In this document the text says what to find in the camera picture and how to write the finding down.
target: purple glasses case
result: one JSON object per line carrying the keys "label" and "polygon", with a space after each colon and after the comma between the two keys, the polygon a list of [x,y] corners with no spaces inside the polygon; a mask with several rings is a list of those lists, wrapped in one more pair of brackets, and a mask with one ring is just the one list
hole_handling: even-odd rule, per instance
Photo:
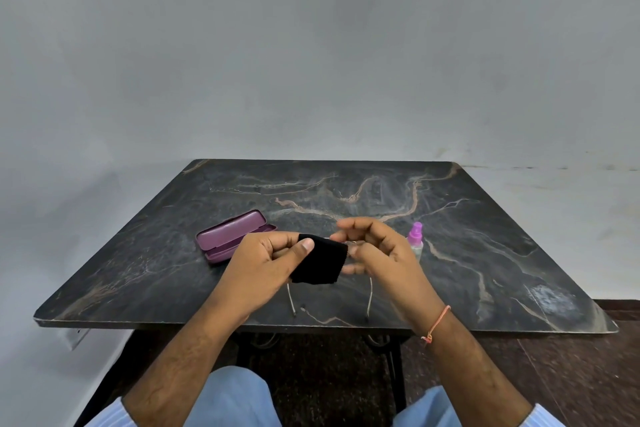
{"label": "purple glasses case", "polygon": [[202,230],[196,235],[196,242],[210,264],[217,264],[231,258],[242,238],[249,233],[272,232],[270,225],[257,209],[223,221],[215,227]]}

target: white wall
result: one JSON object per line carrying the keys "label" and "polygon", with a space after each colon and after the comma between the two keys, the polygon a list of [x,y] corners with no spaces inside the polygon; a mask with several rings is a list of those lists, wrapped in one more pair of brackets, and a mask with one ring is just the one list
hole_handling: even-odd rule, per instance
{"label": "white wall", "polygon": [[588,293],[640,298],[639,67],[640,0],[0,0],[0,423],[83,406],[125,335],[31,315],[197,156],[486,166]]}

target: fingernail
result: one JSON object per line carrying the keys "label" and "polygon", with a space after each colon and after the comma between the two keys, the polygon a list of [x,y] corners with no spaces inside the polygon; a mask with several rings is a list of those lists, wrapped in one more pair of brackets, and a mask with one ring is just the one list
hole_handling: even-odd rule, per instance
{"label": "fingernail", "polygon": [[313,250],[313,247],[315,245],[314,241],[311,238],[305,238],[300,243],[308,252],[311,252],[311,250]]}

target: person's left hand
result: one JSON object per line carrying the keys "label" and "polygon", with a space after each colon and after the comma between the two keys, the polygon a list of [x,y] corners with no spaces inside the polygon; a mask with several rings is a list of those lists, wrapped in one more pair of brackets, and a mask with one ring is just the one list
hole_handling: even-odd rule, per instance
{"label": "person's left hand", "polygon": [[267,303],[314,247],[291,232],[249,233],[207,300],[232,314],[237,324]]}

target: shirt sleeve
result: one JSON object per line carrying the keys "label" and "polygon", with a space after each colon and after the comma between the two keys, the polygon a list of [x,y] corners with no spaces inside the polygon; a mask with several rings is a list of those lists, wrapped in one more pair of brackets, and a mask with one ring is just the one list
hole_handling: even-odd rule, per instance
{"label": "shirt sleeve", "polygon": [[537,403],[520,427],[564,427],[564,423],[549,414],[542,405]]}
{"label": "shirt sleeve", "polygon": [[136,427],[136,424],[122,406],[122,397],[118,397],[110,406],[96,415],[86,427]]}

